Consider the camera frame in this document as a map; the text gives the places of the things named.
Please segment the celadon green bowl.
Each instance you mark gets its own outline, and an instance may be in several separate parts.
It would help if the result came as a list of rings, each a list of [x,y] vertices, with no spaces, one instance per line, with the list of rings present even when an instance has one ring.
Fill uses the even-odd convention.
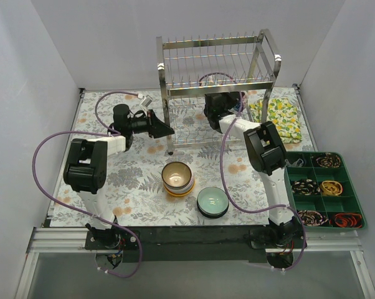
[[[197,196],[197,205],[205,211],[217,213],[229,205],[226,193],[218,187],[206,187]]]

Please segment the blue patterned bowl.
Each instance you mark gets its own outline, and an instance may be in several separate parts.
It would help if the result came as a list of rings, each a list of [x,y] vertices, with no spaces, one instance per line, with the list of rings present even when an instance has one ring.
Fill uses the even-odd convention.
[[[237,92],[237,103],[234,106],[236,112],[242,113],[248,102],[247,92]]]

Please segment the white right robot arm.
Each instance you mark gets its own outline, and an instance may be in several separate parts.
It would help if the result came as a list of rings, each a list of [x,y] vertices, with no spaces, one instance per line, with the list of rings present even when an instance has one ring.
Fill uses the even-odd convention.
[[[280,248],[287,246],[299,232],[301,223],[290,206],[285,183],[287,152],[275,125],[271,121],[255,123],[243,119],[240,116],[244,103],[242,92],[207,93],[204,99],[204,114],[211,128],[222,134],[220,174],[229,202],[246,214],[267,211],[271,243]],[[229,136],[244,143],[249,162],[261,177],[268,207],[244,209],[229,194],[223,167],[225,142]]]

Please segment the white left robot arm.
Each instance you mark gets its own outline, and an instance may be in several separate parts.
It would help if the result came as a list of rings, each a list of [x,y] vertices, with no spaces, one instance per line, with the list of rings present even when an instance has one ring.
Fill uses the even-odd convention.
[[[86,228],[95,241],[107,249],[121,242],[120,231],[113,226],[116,216],[106,199],[107,158],[131,148],[133,135],[147,133],[157,139],[173,135],[174,130],[161,121],[155,112],[140,110],[133,114],[126,104],[113,108],[109,136],[97,139],[75,138],[70,144],[63,179],[81,198],[92,218]]]

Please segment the stainless steel dish rack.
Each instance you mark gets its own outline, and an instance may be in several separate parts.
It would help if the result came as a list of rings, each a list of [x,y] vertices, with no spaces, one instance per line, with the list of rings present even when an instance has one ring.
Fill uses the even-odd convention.
[[[258,34],[156,38],[156,60],[164,122],[174,129],[167,152],[195,144],[219,142],[204,114],[207,93],[263,90],[261,122],[266,121],[271,92],[282,56],[269,29]],[[248,104],[242,117],[252,121]]]

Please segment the floral patterned table mat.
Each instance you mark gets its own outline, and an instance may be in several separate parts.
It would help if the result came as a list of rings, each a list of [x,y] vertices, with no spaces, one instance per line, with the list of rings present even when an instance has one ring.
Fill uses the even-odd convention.
[[[104,92],[85,92],[76,116],[77,131],[102,133],[105,128],[97,121],[94,108]],[[285,145],[288,151],[314,151],[301,107],[293,88],[275,88],[272,98],[287,98],[296,106],[300,121],[302,141]],[[98,114],[106,124],[112,123],[112,109],[126,103],[135,112],[140,100],[131,95],[110,95],[98,106]],[[205,187],[223,190],[219,174],[221,146],[195,144],[175,148],[167,153],[166,138],[151,139],[147,134],[134,136],[131,149],[108,159],[106,199],[122,226],[162,225],[262,225],[268,224],[268,214],[246,214],[229,206],[226,215],[208,219],[196,206],[196,196]],[[188,164],[195,175],[195,186],[183,197],[170,196],[164,189],[161,171],[165,164],[181,161]],[[268,206],[261,178],[251,167],[243,143],[229,143],[224,150],[224,175],[228,191],[242,208],[257,210]],[[83,227],[91,220],[86,215],[59,204],[53,205],[51,227]]]

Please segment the beige top bowl of stack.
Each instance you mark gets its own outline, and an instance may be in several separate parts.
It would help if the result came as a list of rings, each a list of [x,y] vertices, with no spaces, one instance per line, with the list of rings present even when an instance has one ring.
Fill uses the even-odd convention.
[[[174,161],[164,166],[161,177],[167,186],[180,189],[189,184],[192,171],[185,163]]]

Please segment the lemon print folded cloth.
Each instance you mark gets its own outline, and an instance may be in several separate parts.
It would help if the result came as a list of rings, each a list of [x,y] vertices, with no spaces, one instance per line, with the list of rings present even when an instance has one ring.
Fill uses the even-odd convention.
[[[267,121],[271,121],[275,125],[283,143],[300,143],[302,141],[298,110],[287,98],[269,100]]]

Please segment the white middle bowl of stack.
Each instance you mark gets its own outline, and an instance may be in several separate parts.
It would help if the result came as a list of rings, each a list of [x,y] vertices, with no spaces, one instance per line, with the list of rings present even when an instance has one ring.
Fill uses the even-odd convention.
[[[178,174],[173,174],[165,179],[164,185],[168,189],[172,190],[172,192],[184,192],[193,187],[194,176],[181,176]]]

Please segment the yellow bottom bowl of stack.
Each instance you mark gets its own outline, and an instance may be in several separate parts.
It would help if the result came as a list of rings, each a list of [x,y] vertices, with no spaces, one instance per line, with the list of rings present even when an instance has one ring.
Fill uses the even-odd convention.
[[[183,197],[183,196],[186,196],[188,195],[190,192],[192,192],[192,190],[194,189],[194,186],[191,187],[190,189],[188,189],[187,191],[184,191],[184,192],[181,192],[181,191],[178,191],[178,192],[172,192],[172,190],[168,189],[166,186],[164,187],[165,191],[170,195],[170,196],[173,196],[173,197]]]

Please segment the grey item in tray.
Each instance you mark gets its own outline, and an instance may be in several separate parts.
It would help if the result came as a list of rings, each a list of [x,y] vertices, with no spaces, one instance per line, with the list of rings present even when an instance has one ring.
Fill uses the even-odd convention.
[[[306,160],[303,158],[298,159],[286,159],[285,164],[290,168],[301,168],[306,165]]]

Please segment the black glossy bowl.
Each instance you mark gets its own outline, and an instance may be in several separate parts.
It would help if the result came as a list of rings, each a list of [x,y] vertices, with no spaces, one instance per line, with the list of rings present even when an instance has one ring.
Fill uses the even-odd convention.
[[[228,209],[229,209],[229,206],[227,206],[225,209],[223,209],[222,211],[220,212],[217,212],[217,213],[210,213],[208,211],[205,211],[200,205],[197,206],[198,208],[198,211],[206,218],[209,218],[209,219],[218,219],[222,216],[224,216]]]

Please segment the black floral rolled tie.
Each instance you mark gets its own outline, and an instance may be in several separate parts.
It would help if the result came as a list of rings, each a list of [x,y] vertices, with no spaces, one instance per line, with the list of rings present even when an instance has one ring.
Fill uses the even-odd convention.
[[[292,193],[302,196],[317,196],[320,195],[320,187],[319,184],[312,179],[300,179],[292,183]]]

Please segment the black gold rolled tie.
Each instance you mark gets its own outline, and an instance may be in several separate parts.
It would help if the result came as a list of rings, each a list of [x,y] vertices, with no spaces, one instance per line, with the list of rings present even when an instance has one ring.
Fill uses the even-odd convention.
[[[314,167],[339,168],[342,165],[341,157],[335,153],[322,153],[312,157]]]

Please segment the green compartment tray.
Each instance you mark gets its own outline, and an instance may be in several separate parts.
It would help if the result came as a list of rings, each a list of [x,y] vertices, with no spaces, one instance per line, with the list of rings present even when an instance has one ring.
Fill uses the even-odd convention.
[[[285,160],[290,205],[307,230],[361,230],[366,218],[343,157],[289,151]]]

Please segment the yellow rolled tie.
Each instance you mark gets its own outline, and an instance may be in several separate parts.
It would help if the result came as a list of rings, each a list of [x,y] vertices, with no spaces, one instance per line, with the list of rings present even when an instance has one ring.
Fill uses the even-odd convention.
[[[340,196],[343,193],[343,186],[337,181],[326,180],[321,182],[320,191],[324,196]]]

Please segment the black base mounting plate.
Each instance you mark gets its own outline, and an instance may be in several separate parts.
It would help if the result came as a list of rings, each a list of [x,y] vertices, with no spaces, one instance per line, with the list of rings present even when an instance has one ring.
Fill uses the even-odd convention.
[[[278,235],[268,225],[135,226],[106,233],[92,228],[77,231],[79,250],[114,253],[120,249],[126,263],[246,260],[264,263],[266,251],[284,246],[306,247],[301,229],[292,235]]]

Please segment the black pink rolled tie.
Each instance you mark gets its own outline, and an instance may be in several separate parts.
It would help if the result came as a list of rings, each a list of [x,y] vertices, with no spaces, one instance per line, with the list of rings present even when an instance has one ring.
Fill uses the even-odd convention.
[[[328,218],[318,211],[298,211],[303,224],[308,227],[318,227],[328,222]]]

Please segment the black orange rolled tie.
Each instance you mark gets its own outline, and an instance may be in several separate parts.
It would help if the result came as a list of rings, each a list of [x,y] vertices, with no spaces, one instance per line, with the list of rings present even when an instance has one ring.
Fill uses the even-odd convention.
[[[363,217],[358,213],[337,213],[333,214],[329,220],[334,227],[340,228],[362,228]]]

